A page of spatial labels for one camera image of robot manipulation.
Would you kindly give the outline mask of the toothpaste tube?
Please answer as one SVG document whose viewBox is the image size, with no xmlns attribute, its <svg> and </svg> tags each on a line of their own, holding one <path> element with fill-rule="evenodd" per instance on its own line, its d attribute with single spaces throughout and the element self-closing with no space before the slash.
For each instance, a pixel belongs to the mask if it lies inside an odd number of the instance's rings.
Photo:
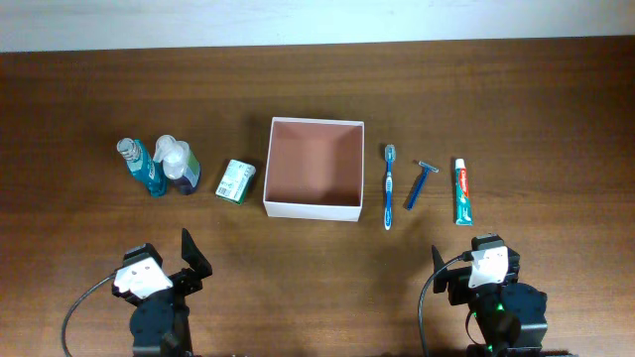
<svg viewBox="0 0 635 357">
<path fill-rule="evenodd" d="M 473 216 L 467 170 L 464 159 L 456 159 L 454 162 L 455 173 L 455 224 L 460 226 L 472 226 Z"/>
</svg>

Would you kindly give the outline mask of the green white soap box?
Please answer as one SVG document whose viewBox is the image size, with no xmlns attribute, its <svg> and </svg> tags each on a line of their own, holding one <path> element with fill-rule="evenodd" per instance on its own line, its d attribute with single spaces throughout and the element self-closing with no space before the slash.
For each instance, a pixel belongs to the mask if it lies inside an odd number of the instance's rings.
<svg viewBox="0 0 635 357">
<path fill-rule="evenodd" d="M 255 174 L 256 168 L 253 165 L 230 160 L 215 195 L 229 202 L 242 204 Z"/>
</svg>

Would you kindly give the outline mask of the teal mouthwash bottle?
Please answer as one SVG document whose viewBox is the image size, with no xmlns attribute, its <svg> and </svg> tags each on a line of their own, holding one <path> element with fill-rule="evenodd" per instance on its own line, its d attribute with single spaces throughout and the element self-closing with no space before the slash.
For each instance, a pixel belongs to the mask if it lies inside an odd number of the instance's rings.
<svg viewBox="0 0 635 357">
<path fill-rule="evenodd" d="M 140 140 L 123 138 L 117 143 L 116 149 L 126 162 L 130 174 L 151 196 L 160 197 L 166 194 L 167 179 L 163 170 L 153 161 Z"/>
</svg>

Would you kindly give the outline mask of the clear pump soap bottle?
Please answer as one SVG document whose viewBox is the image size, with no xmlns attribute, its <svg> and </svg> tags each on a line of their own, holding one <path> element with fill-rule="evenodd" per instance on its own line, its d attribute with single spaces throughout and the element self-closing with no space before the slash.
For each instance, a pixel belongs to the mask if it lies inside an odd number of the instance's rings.
<svg viewBox="0 0 635 357">
<path fill-rule="evenodd" d="M 162 167 L 164 175 L 181 194 L 196 192 L 201 166 L 187 142 L 171 135 L 161 136 L 156 141 L 153 161 Z"/>
</svg>

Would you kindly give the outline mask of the blue disposable razor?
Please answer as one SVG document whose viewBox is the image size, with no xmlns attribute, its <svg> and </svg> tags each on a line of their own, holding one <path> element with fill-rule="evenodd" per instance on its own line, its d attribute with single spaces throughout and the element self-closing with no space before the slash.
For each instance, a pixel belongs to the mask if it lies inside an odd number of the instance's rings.
<svg viewBox="0 0 635 357">
<path fill-rule="evenodd" d="M 417 161 L 417 165 L 422 168 L 422 172 L 414 184 L 414 188 L 412 190 L 412 193 L 406 205 L 407 210 L 412 210 L 414 206 L 416 205 L 417 200 L 423 190 L 424 185 L 426 184 L 426 181 L 430 173 L 437 174 L 440 171 L 439 168 L 432 166 L 428 163 L 425 163 L 423 161 Z"/>
</svg>

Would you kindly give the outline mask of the blue white toothbrush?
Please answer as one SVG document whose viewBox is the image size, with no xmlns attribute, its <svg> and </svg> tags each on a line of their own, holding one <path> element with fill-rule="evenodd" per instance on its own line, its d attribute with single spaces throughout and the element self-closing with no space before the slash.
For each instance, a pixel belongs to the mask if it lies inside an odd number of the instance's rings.
<svg viewBox="0 0 635 357">
<path fill-rule="evenodd" d="M 392 193 L 393 193 L 393 177 L 392 166 L 396 159 L 395 146 L 389 144 L 385 148 L 385 161 L 386 161 L 386 177 L 385 177 L 385 208 L 384 208 L 384 228 L 390 230 L 392 227 L 393 213 L 392 213 Z"/>
</svg>

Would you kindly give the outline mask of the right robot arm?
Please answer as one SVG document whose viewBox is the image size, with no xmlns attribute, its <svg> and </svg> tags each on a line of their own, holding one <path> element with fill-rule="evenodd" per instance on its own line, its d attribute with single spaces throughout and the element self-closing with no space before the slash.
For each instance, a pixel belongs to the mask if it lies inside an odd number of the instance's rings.
<svg viewBox="0 0 635 357">
<path fill-rule="evenodd" d="M 498 238 L 444 261 L 432 248 L 433 291 L 447 293 L 450 305 L 468 307 L 483 341 L 472 341 L 467 356 L 538 356 L 547 333 L 547 295 L 520 283 L 520 255 Z"/>
</svg>

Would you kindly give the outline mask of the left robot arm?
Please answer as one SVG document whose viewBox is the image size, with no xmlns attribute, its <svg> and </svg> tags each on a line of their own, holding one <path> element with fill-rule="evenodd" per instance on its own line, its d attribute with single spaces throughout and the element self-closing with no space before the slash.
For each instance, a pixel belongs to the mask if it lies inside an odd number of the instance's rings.
<svg viewBox="0 0 635 357">
<path fill-rule="evenodd" d="M 194 356 L 186 297 L 202 289 L 202 280 L 212 275 L 212 267 L 185 228 L 182 259 L 189 267 L 169 276 L 173 286 L 141 299 L 130 318 L 134 357 Z"/>
</svg>

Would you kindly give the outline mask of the white cardboard box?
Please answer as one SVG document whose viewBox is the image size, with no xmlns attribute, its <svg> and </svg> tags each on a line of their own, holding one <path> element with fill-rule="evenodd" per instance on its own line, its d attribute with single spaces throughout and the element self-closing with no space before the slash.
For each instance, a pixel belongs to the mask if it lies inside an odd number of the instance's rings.
<svg viewBox="0 0 635 357">
<path fill-rule="evenodd" d="M 274 117 L 264 177 L 267 215 L 358 221 L 364 154 L 362 121 Z"/>
</svg>

